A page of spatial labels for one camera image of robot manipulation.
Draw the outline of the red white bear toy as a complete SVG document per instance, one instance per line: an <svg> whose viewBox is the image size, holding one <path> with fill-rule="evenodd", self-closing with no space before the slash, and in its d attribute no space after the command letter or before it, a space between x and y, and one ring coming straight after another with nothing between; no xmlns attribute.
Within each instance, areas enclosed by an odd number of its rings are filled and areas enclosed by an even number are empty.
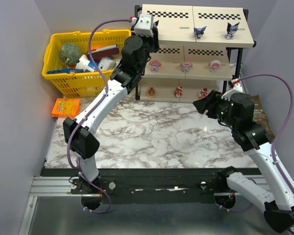
<svg viewBox="0 0 294 235"><path fill-rule="evenodd" d="M208 95L208 89L204 88L199 92L198 98L203 99Z"/></svg>

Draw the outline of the pink blue-bow bunny toy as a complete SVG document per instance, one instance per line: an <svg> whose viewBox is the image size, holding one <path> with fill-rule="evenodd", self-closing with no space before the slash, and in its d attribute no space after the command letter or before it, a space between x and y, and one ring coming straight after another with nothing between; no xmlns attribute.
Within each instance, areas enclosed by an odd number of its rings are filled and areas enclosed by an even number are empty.
<svg viewBox="0 0 294 235"><path fill-rule="evenodd" d="M159 68L162 66L158 60L149 61L149 65L152 72L158 72Z"/></svg>

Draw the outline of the red bear cream toy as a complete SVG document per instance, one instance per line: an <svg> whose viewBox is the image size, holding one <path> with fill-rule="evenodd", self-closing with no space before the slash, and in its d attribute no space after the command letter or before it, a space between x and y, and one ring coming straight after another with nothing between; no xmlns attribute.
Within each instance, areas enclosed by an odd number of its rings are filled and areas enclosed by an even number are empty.
<svg viewBox="0 0 294 235"><path fill-rule="evenodd" d="M179 86L179 87L175 88L173 95L177 98L180 98L183 95L182 92L183 92L183 89L181 86Z"/></svg>

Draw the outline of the pink round bunny toy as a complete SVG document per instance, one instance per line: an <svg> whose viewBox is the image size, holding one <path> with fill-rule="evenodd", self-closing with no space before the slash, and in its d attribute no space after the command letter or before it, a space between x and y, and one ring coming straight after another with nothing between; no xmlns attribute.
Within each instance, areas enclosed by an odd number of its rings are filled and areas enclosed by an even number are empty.
<svg viewBox="0 0 294 235"><path fill-rule="evenodd" d="M183 73L188 73L190 69L193 67L193 64L191 62L184 61L180 63L180 67Z"/></svg>

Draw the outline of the white pink bunny toy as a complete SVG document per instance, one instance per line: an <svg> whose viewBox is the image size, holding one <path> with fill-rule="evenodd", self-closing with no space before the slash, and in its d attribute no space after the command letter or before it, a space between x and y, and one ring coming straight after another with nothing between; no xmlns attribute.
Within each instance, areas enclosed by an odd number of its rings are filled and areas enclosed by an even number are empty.
<svg viewBox="0 0 294 235"><path fill-rule="evenodd" d="M208 66L210 72L216 72L221 66L221 61L213 60L208 64Z"/></svg>

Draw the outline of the purple small figure toy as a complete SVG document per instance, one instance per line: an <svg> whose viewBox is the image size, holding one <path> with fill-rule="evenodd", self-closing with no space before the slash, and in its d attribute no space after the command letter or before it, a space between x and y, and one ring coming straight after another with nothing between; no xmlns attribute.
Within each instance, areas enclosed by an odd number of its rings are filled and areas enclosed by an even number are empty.
<svg viewBox="0 0 294 235"><path fill-rule="evenodd" d="M204 35L204 32L206 30L206 27L207 26L204 26L202 28L197 28L197 27L194 27L194 37L195 39L200 39L203 35Z"/></svg>

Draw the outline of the pink bear strawberry toy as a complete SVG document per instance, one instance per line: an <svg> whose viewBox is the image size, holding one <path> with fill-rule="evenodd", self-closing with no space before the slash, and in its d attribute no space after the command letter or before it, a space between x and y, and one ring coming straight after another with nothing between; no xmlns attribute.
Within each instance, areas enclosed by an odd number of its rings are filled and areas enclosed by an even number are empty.
<svg viewBox="0 0 294 235"><path fill-rule="evenodd" d="M156 90L154 87L149 87L147 90L147 97L155 98L156 97Z"/></svg>

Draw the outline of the black purple cat toy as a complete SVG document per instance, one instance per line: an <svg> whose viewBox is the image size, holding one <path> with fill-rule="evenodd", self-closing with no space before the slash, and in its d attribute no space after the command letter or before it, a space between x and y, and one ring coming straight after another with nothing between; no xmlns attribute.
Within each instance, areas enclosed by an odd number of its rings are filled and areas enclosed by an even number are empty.
<svg viewBox="0 0 294 235"><path fill-rule="evenodd" d="M227 40L230 40L231 39L232 40L234 38L234 34L239 29L239 24L240 23L236 23L236 24L227 23L227 29L226 29L225 39L227 39Z"/></svg>

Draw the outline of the black purple-bow cat toy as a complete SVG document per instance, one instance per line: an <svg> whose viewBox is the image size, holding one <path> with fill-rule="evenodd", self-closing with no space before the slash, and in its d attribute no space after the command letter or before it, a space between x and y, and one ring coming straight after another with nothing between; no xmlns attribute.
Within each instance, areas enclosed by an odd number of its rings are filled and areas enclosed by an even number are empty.
<svg viewBox="0 0 294 235"><path fill-rule="evenodd" d="M159 24L159 20L153 22L152 29L157 28L158 27L158 24Z"/></svg>

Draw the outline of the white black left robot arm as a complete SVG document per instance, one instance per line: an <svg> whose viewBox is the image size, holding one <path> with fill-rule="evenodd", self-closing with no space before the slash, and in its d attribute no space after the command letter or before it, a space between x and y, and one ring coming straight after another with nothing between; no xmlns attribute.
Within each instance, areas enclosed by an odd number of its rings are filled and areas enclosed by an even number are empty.
<svg viewBox="0 0 294 235"><path fill-rule="evenodd" d="M125 40L120 63L104 90L82 113L63 121L68 151L76 155L77 169L86 182L93 182L99 176L95 158L99 141L94 136L98 127L117 103L138 85L151 59L150 54L159 49L157 27L153 27L151 32L151 37L134 33Z"/></svg>

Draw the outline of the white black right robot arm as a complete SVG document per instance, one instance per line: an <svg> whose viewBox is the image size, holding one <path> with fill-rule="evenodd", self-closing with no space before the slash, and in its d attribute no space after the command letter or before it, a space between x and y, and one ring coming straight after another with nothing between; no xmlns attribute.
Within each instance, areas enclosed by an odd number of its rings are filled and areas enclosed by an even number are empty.
<svg viewBox="0 0 294 235"><path fill-rule="evenodd" d="M280 162L273 141L265 128L253 120L254 102L248 94L234 93L223 99L216 90L193 102L200 114L216 119L231 129L234 141L257 165L270 191L253 183L230 166L217 173L213 187L234 190L255 205L277 233L294 226L294 182Z"/></svg>

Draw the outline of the beige three-tier shelf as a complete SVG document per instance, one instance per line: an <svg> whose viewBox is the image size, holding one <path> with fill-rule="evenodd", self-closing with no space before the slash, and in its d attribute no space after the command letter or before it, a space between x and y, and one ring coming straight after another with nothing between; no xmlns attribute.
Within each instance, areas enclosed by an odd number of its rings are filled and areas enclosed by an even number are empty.
<svg viewBox="0 0 294 235"><path fill-rule="evenodd" d="M255 47L247 19L249 11L236 7L205 7L143 4L135 6L135 16L150 14L159 20L159 51L152 55L162 66L152 72L147 65L145 76L135 89L135 98L142 101L192 102L199 92L207 88L225 92L232 79L240 76L243 50ZM227 23L239 24L231 40L225 39ZM206 27L200 39L194 37L194 27ZM221 61L216 72L208 64ZM188 73L181 71L180 63L193 64ZM173 95L181 86L183 95ZM154 87L156 97L147 97L149 87Z"/></svg>

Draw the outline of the brown coffee bag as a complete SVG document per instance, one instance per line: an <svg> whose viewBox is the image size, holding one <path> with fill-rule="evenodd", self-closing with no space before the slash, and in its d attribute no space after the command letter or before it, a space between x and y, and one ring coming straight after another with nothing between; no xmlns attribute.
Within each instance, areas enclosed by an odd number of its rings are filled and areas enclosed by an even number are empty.
<svg viewBox="0 0 294 235"><path fill-rule="evenodd" d="M262 125L265 128L266 132L269 133L269 135L274 139L275 135L269 127L268 118L262 108L259 96L258 95L252 96L251 99L254 102L253 120L256 123Z"/></svg>

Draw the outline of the dark red book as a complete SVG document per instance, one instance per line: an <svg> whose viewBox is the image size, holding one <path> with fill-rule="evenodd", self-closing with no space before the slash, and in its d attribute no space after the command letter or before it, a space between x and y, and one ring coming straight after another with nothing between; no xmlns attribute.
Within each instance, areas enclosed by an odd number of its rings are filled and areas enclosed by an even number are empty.
<svg viewBox="0 0 294 235"><path fill-rule="evenodd" d="M103 57L109 57L119 54L120 50L117 45L110 45L105 47L100 47L97 49L92 49L91 52L86 54L88 59L93 58L95 61L100 60Z"/></svg>

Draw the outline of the white small box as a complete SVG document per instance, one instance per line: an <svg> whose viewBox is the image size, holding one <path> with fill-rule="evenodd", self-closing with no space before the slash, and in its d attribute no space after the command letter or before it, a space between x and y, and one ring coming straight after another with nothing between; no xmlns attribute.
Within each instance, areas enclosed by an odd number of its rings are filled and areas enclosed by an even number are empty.
<svg viewBox="0 0 294 235"><path fill-rule="evenodd" d="M111 70L113 69L114 67L116 66L116 61L109 58L109 57L103 57L99 64L98 64L98 68L101 70L101 71L108 71L108 70Z"/></svg>

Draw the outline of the white blue carton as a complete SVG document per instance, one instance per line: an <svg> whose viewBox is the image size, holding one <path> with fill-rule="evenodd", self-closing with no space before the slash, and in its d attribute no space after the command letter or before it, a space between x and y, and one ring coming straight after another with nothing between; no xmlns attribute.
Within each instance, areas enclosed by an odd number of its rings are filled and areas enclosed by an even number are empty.
<svg viewBox="0 0 294 235"><path fill-rule="evenodd" d="M81 55L75 68L76 69L83 69L84 72L97 72L98 71L95 64L91 60L89 60L85 54Z"/></svg>

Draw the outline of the yellow plastic shopping basket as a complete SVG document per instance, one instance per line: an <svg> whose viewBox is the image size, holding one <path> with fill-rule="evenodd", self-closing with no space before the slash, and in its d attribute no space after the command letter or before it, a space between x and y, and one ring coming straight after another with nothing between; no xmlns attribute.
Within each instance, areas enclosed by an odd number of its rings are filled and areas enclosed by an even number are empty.
<svg viewBox="0 0 294 235"><path fill-rule="evenodd" d="M105 83L100 73L95 71L93 63L87 58L89 33L80 31L68 33L56 33L50 38L49 45L44 55L44 65L42 76L49 80L65 97L81 98L97 96L105 87ZM99 49L107 46L117 46L119 54L113 55L114 62L119 63L121 58L121 49L125 40L131 36L129 29L117 29L96 32L91 40L91 49ZM61 62L59 51L65 43L73 43L82 52L81 62L78 60L76 67L67 68L64 62ZM105 67L112 68L114 62L109 62L108 58L102 60L99 64L100 70L104 74L106 80L110 79L113 70L103 70Z"/></svg>

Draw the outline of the green round melon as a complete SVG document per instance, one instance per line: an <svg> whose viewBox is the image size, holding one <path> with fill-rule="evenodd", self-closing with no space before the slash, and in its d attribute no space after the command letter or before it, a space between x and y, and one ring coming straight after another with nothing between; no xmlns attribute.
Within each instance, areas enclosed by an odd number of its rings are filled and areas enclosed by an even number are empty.
<svg viewBox="0 0 294 235"><path fill-rule="evenodd" d="M59 59L64 65L75 65L82 56L81 49L73 43L64 43L59 50Z"/></svg>

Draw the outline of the blue flat package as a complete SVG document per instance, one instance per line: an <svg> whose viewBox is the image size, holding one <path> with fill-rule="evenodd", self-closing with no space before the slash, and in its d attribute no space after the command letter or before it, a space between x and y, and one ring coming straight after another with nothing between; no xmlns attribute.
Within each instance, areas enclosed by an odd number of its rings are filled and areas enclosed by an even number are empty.
<svg viewBox="0 0 294 235"><path fill-rule="evenodd" d="M75 68L63 68L58 70L49 70L47 71L47 74L59 74L59 73L83 73L83 69L75 69Z"/></svg>

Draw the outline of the orange snack box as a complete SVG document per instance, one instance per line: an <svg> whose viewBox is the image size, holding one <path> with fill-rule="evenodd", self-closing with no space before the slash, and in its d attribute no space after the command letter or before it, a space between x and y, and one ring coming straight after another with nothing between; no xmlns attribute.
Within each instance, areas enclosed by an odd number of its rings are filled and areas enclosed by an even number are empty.
<svg viewBox="0 0 294 235"><path fill-rule="evenodd" d="M80 113L80 99L58 98L51 112L53 118L74 119Z"/></svg>

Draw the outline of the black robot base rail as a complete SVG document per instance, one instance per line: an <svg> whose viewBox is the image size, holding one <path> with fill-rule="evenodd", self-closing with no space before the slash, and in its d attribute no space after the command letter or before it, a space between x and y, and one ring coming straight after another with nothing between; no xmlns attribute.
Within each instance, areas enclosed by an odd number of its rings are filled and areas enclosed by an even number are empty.
<svg viewBox="0 0 294 235"><path fill-rule="evenodd" d="M236 197L225 184L221 168L193 169L105 169L92 187L79 179L77 170L46 169L43 177L68 177L68 194L80 196L82 205L97 208L100 204L176 204L225 203L234 206Z"/></svg>

